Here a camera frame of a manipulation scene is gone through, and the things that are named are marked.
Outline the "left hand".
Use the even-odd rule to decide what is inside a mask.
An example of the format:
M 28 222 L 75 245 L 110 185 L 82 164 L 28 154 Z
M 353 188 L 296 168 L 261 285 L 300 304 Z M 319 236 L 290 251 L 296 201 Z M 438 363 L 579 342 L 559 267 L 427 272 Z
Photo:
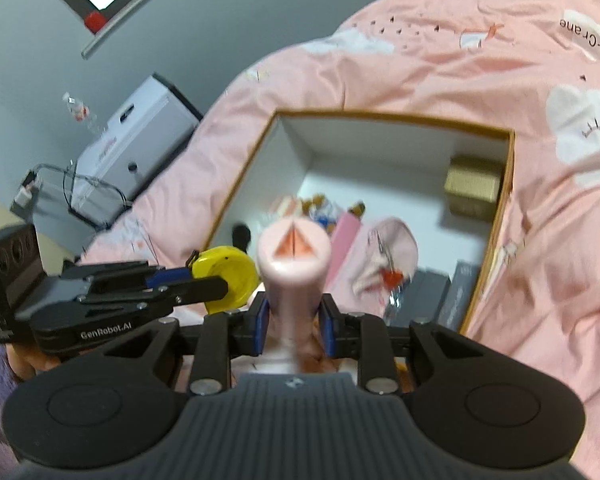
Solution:
M 26 382 L 60 364 L 57 356 L 48 356 L 36 344 L 8 344 L 6 359 L 15 382 Z

